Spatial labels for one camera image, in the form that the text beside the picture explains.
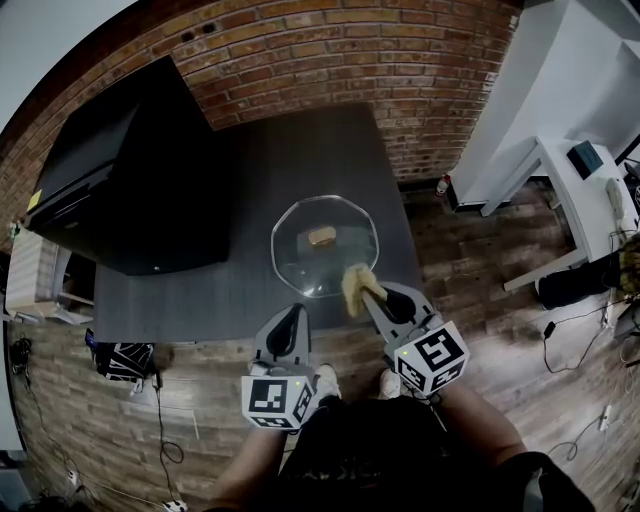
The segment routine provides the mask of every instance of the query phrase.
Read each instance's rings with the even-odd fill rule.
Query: wooden floor
[[[406,201],[425,292],[445,319],[456,322],[471,350],[465,379],[509,416],[530,449],[546,452],[572,440],[607,403],[613,405],[606,438],[596,424],[582,437],[572,462],[566,460],[566,446],[552,453],[598,510],[613,511],[640,455],[640,413],[633,403],[637,386],[622,369],[621,347],[607,330],[578,371],[552,375],[543,364],[540,335],[550,319],[586,313],[606,297],[549,313],[537,305],[533,286],[506,293],[501,285],[570,250],[562,214],[548,209],[545,194],[543,186],[527,185],[511,206],[486,219],[474,212],[451,213],[446,201],[431,193],[409,195]],[[552,367],[577,363],[600,319],[593,314],[559,325],[548,342]],[[130,397],[128,385],[98,375],[83,329],[13,326],[10,340],[21,332],[34,341],[31,379],[44,423],[85,475],[96,500],[92,508],[156,509],[94,481],[154,503],[168,500],[153,389]],[[328,362],[336,368],[347,400],[375,390],[384,364],[382,341],[373,329],[321,337],[313,348],[315,365]],[[624,348],[624,356],[632,357],[632,343]],[[184,463],[169,463],[169,471],[177,494],[198,510],[247,432],[239,411],[239,377],[246,372],[251,341],[167,349],[172,359],[162,391],[166,437],[185,451]],[[14,381],[14,389],[40,485],[64,494],[64,468],[33,399],[20,382]]]

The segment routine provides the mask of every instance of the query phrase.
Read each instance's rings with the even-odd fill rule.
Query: person's arm
[[[439,393],[437,410],[447,429],[493,467],[527,451],[513,424],[473,389],[457,380]]]
[[[246,509],[264,484],[278,475],[287,433],[256,428],[251,431],[240,453],[220,475],[217,492],[207,510]]]

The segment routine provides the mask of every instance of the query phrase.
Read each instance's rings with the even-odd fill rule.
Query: white sneaker
[[[378,400],[389,400],[390,398],[398,398],[402,391],[402,380],[400,375],[387,368],[380,375],[380,395]]]
[[[313,395],[311,402],[309,402],[309,407],[307,407],[302,423],[306,423],[307,420],[311,418],[313,413],[318,409],[320,400],[323,398],[327,396],[337,396],[338,398],[342,398],[340,386],[338,386],[338,376],[331,365],[323,364],[316,370],[315,376],[316,394]]]

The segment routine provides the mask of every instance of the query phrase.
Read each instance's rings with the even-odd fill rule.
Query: person
[[[604,258],[575,269],[555,272],[535,282],[538,300],[551,310],[575,304],[611,288],[626,294],[640,293],[640,235]]]
[[[310,419],[282,471],[287,433],[253,430],[220,476],[208,511],[595,510],[548,456],[528,452],[509,420],[459,380],[427,403],[400,396],[400,377],[386,370],[380,400],[347,405],[330,366],[316,375]]]

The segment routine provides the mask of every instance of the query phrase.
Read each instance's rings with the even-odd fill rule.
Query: yellow sponge
[[[376,276],[364,263],[358,263],[349,267],[342,278],[342,294],[347,302],[349,316],[356,318],[364,310],[362,302],[362,290],[366,288],[371,293],[387,300],[387,291],[378,284]]]

